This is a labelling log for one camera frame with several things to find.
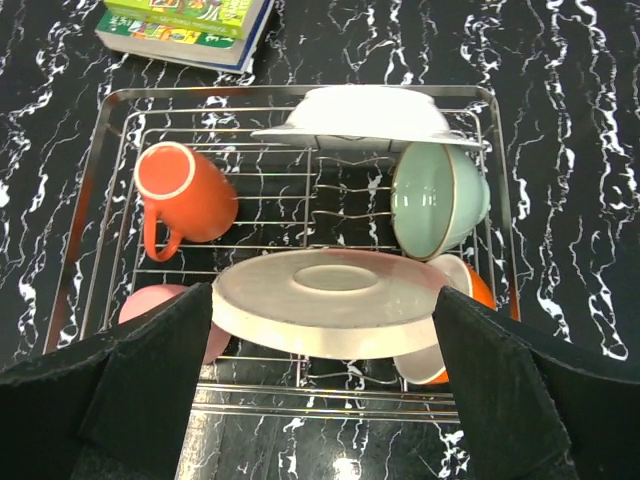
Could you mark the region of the orange mug white inside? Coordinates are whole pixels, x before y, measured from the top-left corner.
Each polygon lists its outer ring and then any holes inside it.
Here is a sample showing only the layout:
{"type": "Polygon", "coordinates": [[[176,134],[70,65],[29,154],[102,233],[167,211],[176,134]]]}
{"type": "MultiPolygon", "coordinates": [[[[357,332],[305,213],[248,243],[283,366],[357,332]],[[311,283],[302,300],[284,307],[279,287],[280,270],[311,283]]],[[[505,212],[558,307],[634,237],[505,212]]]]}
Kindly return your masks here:
{"type": "Polygon", "coordinates": [[[225,175],[203,154],[177,142],[144,150],[134,167],[143,199],[143,243],[156,262],[169,260],[184,240],[205,243],[233,225],[239,201],[225,175]]]}

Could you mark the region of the cream pink leaf plate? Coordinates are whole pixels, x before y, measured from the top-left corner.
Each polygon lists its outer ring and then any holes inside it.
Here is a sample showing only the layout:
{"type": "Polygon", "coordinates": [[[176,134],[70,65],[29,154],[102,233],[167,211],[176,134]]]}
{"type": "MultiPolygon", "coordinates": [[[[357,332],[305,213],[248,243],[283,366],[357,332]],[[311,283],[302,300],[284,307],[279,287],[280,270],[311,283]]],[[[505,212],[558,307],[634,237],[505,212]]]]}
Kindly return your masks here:
{"type": "Polygon", "coordinates": [[[438,269],[397,255],[308,249],[244,260],[212,284],[214,323],[243,340],[327,359],[378,359],[432,346],[438,269]]]}

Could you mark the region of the white scalloped plate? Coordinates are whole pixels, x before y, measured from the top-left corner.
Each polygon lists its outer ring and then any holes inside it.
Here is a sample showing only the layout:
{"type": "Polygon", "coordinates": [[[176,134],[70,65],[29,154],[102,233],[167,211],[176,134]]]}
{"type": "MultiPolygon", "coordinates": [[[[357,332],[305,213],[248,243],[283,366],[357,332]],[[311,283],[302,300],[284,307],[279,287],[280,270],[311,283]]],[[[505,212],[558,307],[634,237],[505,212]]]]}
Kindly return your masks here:
{"type": "Polygon", "coordinates": [[[264,142],[314,149],[399,152],[410,143],[482,144],[453,132],[432,96],[383,85],[333,85],[309,90],[286,121],[254,131],[264,142]]]}

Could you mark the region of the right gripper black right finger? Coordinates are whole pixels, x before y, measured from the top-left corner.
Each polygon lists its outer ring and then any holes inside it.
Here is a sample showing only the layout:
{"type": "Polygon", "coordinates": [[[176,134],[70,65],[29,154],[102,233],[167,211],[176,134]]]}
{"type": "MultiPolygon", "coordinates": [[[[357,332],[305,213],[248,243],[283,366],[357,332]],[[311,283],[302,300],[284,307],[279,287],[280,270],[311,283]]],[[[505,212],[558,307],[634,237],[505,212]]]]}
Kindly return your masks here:
{"type": "Polygon", "coordinates": [[[441,289],[433,319],[476,478],[638,478],[638,365],[451,287],[441,289]]]}

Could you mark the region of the small orange white bowl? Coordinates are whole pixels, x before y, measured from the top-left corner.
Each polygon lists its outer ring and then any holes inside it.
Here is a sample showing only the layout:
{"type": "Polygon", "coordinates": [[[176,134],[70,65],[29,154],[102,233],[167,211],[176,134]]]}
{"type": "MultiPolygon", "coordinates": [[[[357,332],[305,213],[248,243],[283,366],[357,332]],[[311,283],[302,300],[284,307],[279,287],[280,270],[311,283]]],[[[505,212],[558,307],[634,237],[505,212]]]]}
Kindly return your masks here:
{"type": "MultiPolygon", "coordinates": [[[[494,295],[480,275],[465,261],[452,254],[442,254],[427,265],[445,274],[453,288],[495,310],[494,295]]],[[[399,374],[414,385],[438,385],[449,382],[438,341],[425,349],[393,358],[399,374]]]]}

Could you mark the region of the wire dish rack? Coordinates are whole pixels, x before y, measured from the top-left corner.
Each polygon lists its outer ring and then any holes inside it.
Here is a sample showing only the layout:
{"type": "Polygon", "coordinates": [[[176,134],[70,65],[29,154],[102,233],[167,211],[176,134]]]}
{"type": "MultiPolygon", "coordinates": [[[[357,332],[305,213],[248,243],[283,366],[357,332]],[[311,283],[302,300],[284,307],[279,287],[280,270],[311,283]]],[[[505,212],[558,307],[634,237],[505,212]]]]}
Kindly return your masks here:
{"type": "MultiPolygon", "coordinates": [[[[254,257],[308,249],[348,249],[406,257],[392,228],[390,197],[400,155],[373,149],[314,149],[264,142],[251,133],[283,124],[311,89],[250,86],[121,90],[100,111],[90,162],[111,168],[112,192],[95,247],[80,335],[116,324],[127,298],[146,286],[212,284],[254,257]],[[236,190],[239,211],[220,238],[184,240],[165,262],[143,243],[143,199],[134,183],[138,156],[159,142],[181,143],[207,157],[236,190]]],[[[442,254],[469,264],[498,310],[520,313],[506,162],[498,103],[477,86],[392,86],[433,97],[453,132],[481,142],[460,147],[486,179],[491,200],[483,221],[442,254]]],[[[455,423],[454,398],[437,385],[408,383],[393,358],[327,359],[265,347],[236,337],[236,356],[219,356],[197,383],[202,413],[409,420],[455,423]]]]}

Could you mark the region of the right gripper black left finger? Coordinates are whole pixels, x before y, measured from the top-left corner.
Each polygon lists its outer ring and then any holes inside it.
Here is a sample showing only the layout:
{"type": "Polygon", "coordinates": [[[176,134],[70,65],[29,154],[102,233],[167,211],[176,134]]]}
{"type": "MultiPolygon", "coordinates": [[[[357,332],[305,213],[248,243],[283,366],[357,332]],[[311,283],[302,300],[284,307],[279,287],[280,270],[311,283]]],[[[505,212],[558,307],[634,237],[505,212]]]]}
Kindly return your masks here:
{"type": "Polygon", "coordinates": [[[198,283],[1,373],[4,479],[172,479],[210,331],[198,283]]]}

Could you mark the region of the pink plastic cup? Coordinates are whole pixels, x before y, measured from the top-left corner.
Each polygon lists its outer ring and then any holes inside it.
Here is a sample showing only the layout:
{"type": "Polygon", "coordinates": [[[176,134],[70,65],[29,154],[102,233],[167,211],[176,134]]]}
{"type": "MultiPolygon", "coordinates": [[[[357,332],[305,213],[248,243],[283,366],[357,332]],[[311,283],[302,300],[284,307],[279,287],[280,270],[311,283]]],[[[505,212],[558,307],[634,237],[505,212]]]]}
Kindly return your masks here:
{"type": "MultiPolygon", "coordinates": [[[[186,286],[178,284],[151,285],[136,290],[124,302],[118,323],[122,324],[138,317],[186,290],[186,286]]],[[[228,332],[212,323],[202,364],[214,362],[224,352],[230,339],[231,335],[228,332]]]]}

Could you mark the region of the green celadon bowl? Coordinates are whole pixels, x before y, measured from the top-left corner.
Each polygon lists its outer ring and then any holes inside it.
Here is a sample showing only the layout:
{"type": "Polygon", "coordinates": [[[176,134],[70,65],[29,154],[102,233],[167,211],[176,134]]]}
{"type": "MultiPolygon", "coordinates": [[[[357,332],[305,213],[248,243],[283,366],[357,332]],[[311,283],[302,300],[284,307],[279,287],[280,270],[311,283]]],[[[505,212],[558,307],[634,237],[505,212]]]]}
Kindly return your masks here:
{"type": "Polygon", "coordinates": [[[396,164],[390,208],[404,253],[429,260],[462,243],[490,209],[488,182],[458,146],[412,143],[396,164]]]}

